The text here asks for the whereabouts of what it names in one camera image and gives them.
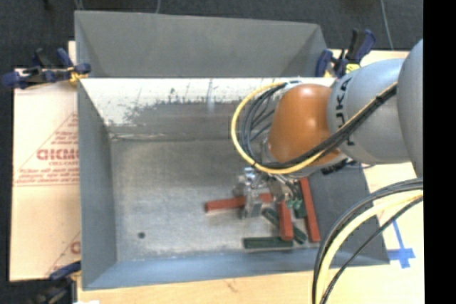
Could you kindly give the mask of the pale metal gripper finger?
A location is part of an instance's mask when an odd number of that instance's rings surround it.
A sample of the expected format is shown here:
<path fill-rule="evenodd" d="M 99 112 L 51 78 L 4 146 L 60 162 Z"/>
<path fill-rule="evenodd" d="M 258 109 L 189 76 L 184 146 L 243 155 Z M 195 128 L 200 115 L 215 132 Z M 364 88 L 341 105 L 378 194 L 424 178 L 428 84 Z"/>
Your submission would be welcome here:
<path fill-rule="evenodd" d="M 245 196 L 245 203 L 242 208 L 242 218 L 250 219 L 258 217 L 261 213 L 263 200 L 260 195 L 253 192 Z"/>
<path fill-rule="evenodd" d="M 238 182 L 233 187 L 233 195 L 250 196 L 256 195 L 257 172 L 255 169 L 245 169 L 243 174 L 238 176 Z"/>

